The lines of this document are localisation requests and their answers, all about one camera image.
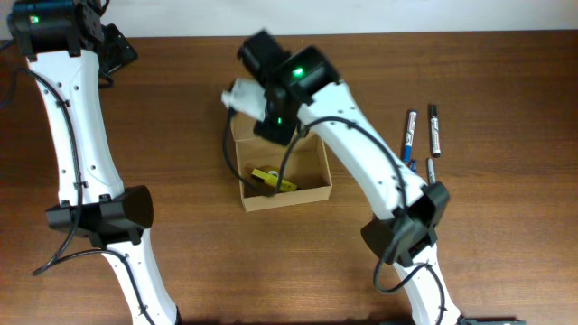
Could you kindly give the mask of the yellow highlighter marker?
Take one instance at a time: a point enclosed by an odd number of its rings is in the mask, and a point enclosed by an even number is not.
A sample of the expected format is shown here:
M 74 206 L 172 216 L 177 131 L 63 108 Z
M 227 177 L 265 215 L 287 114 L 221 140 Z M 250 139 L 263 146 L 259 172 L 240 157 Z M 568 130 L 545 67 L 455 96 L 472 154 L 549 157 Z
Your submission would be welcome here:
M 278 177 L 278 173 L 271 173 L 271 172 L 265 172 L 259 169 L 254 169 L 251 172 L 251 178 L 256 180 L 256 181 L 261 181 L 264 184 L 276 188 L 276 186 L 278 185 L 279 182 L 279 177 Z M 280 187 L 280 191 L 281 192 L 293 192 L 293 191 L 297 191 L 299 190 L 299 187 L 290 182 L 290 181 L 286 181 L 286 180 L 281 180 L 281 187 Z

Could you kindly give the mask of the blue whiteboard marker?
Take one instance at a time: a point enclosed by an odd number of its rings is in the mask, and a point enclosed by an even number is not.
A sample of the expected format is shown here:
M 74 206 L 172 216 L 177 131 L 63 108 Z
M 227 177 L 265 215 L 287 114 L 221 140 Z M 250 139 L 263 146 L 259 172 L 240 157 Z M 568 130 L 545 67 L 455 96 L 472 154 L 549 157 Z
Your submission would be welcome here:
M 402 156 L 402 161 L 405 163 L 409 163 L 412 156 L 416 118 L 417 112 L 411 110 L 407 116 L 406 137 L 404 143 L 404 152 Z

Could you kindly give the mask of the black whiteboard marker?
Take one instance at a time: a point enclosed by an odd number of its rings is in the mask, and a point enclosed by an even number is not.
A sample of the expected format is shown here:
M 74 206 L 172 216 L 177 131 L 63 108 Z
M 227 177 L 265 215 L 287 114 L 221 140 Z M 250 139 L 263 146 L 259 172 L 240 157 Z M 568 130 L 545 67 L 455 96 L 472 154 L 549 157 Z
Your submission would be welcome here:
M 441 146 L 440 146 L 440 136 L 439 136 L 439 120 L 437 105 L 429 105 L 430 113 L 430 131 L 431 131 L 431 141 L 432 141 L 432 155 L 434 158 L 441 157 Z

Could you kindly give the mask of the black Sharpie marker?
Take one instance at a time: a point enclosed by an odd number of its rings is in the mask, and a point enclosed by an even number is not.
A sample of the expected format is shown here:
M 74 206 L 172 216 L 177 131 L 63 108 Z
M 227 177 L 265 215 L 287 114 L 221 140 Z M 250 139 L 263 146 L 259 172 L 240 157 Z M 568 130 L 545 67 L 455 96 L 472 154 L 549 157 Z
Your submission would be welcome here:
M 436 183 L 434 160 L 432 158 L 427 159 L 427 171 L 429 183 L 430 184 Z

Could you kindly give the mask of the yellow tape roll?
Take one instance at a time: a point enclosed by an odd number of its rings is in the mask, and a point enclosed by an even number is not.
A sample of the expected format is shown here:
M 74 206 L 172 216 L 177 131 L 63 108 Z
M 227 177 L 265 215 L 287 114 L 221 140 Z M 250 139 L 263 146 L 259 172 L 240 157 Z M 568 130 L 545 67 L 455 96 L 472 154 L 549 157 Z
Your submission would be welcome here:
M 245 167 L 247 174 L 256 181 L 277 181 L 280 170 L 274 166 L 255 166 L 248 164 Z

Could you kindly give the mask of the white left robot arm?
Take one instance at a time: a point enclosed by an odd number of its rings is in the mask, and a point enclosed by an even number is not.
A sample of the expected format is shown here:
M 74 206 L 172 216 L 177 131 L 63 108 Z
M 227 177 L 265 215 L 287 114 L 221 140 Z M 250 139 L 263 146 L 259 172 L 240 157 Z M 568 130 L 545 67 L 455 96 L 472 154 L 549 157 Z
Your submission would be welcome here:
M 104 25 L 101 1 L 16 1 L 7 16 L 26 58 L 21 72 L 41 92 L 59 171 L 59 202 L 48 225 L 66 233 L 40 275 L 69 260 L 101 255 L 110 264 L 134 324 L 179 324 L 179 309 L 152 249 L 154 206 L 144 186 L 126 187 L 113 162 L 99 91 L 137 59 L 118 28 Z

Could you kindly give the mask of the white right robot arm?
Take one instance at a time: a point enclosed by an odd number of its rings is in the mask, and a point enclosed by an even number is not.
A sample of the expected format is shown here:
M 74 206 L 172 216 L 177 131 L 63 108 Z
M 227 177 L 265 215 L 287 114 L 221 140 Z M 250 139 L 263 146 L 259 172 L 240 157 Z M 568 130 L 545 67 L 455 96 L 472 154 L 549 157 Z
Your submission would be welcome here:
M 461 323 L 438 261 L 447 188 L 427 183 L 396 156 L 317 47 L 292 54 L 261 30 L 244 40 L 238 58 L 252 78 L 235 81 L 229 107 L 255 119 L 254 134 L 292 151 L 315 133 L 365 194 L 373 217 L 361 236 L 378 259 L 376 290 L 405 290 L 415 324 Z

